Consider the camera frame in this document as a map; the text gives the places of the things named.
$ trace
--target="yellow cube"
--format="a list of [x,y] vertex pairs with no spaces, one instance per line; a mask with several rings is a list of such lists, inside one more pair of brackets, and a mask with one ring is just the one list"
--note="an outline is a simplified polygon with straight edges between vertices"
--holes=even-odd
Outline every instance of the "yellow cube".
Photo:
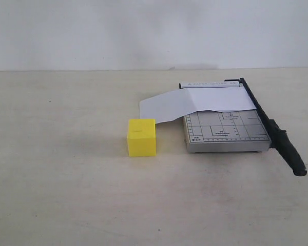
[[155,119],[130,119],[128,129],[129,156],[155,156]]

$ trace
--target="table surface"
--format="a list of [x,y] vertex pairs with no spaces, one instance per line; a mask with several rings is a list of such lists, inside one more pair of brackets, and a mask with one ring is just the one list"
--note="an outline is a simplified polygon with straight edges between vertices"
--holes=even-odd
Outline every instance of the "table surface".
[[178,119],[128,157],[139,101],[239,77],[308,170],[308,68],[0,72],[0,245],[308,245],[308,175],[276,150],[189,154]]

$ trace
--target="white paper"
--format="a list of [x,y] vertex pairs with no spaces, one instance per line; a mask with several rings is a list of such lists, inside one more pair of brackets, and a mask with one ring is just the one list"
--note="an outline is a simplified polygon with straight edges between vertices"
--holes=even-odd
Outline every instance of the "white paper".
[[197,111],[234,112],[255,109],[244,87],[184,88],[139,103],[140,119],[172,121]]

